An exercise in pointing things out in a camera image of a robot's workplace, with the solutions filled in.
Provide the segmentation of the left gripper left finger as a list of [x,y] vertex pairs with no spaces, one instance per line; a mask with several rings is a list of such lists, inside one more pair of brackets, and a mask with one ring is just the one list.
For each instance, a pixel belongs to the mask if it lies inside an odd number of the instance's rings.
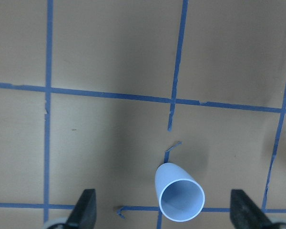
[[97,219],[96,191],[85,189],[64,224],[65,229],[93,229]]

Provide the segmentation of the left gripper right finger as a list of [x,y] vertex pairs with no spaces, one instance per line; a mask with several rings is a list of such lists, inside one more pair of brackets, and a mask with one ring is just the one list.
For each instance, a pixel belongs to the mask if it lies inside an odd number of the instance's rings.
[[235,229],[270,229],[273,224],[242,189],[231,190],[230,220]]

